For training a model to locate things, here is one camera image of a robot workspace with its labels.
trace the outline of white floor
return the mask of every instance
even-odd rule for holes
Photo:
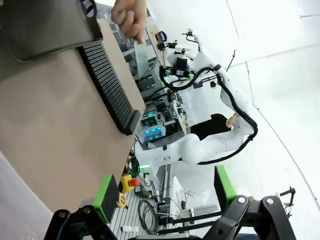
[[[257,107],[251,116],[259,133],[223,164],[240,194],[260,199],[294,187],[290,222],[296,237],[319,239],[320,1],[149,0],[148,5],[170,41],[190,45],[180,33],[191,28],[224,66],[237,50],[230,73]],[[205,95],[211,113],[231,114],[220,105],[219,89],[207,87]],[[212,166],[173,167],[183,187],[212,188]]]

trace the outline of human hand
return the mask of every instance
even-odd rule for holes
[[[116,0],[112,20],[119,25],[126,38],[136,39],[143,44],[147,20],[146,0]]]

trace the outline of transparent plastic sheet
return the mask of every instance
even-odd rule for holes
[[[52,215],[0,151],[0,239],[42,240]]]

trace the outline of white robotic arm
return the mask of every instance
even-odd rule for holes
[[[217,83],[221,86],[220,97],[222,102],[235,111],[233,128],[230,131],[209,135],[201,140],[195,134],[188,134],[178,141],[150,150],[139,150],[136,147],[136,157],[140,165],[150,166],[147,170],[154,177],[158,168],[163,165],[172,164],[178,160],[190,165],[204,165],[221,162],[240,152],[258,132],[255,121],[247,114],[249,102],[241,94],[234,82],[229,78],[228,72],[219,64],[215,64],[203,53],[202,45],[199,43],[199,53],[187,66],[187,71],[195,74],[197,78],[205,71],[212,71],[217,76]],[[214,158],[217,154],[235,150],[232,154],[205,162],[209,158]]]

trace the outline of black metal rod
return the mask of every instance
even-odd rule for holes
[[[217,217],[217,216],[221,216],[221,215],[222,215],[221,211],[216,211],[213,213],[208,213],[208,214],[204,214],[204,215],[200,215],[200,216],[192,216],[192,217],[187,217],[187,218],[174,219],[172,224],[187,223],[187,222],[201,220],[201,219],[213,218],[213,217]]]
[[[160,231],[158,231],[158,234],[159,235],[162,235],[162,234],[173,234],[173,233],[178,233],[178,232],[181,232],[181,231],[189,231],[189,230],[194,230],[194,229],[201,229],[201,228],[205,228],[205,227],[211,227],[214,223],[215,223],[215,221],[208,221],[208,222],[195,224],[195,225],[190,225],[190,226],[182,226],[182,227],[179,226],[179,227],[172,228],[172,229],[160,230]]]

